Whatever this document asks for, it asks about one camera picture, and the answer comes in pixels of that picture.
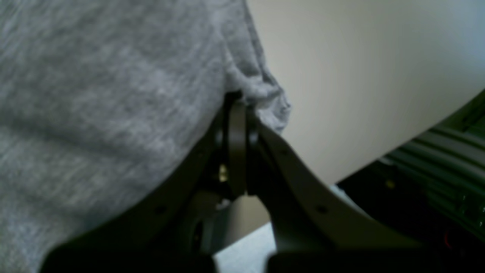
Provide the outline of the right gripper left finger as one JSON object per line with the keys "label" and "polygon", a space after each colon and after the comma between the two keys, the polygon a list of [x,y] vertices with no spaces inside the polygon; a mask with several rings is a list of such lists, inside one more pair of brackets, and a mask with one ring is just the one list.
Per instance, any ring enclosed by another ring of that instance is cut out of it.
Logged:
{"label": "right gripper left finger", "polygon": [[232,199],[219,180],[228,162],[232,94],[175,171],[120,216],[53,249],[42,273],[216,273],[212,231]]}

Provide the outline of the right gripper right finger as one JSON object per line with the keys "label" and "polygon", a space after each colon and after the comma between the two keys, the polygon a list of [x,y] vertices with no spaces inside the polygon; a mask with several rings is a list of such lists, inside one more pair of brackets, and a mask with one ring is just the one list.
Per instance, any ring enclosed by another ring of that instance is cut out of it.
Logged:
{"label": "right gripper right finger", "polygon": [[483,273],[484,239],[431,205],[397,166],[371,163],[344,179],[353,207],[246,111],[247,187],[271,216],[269,273]]}

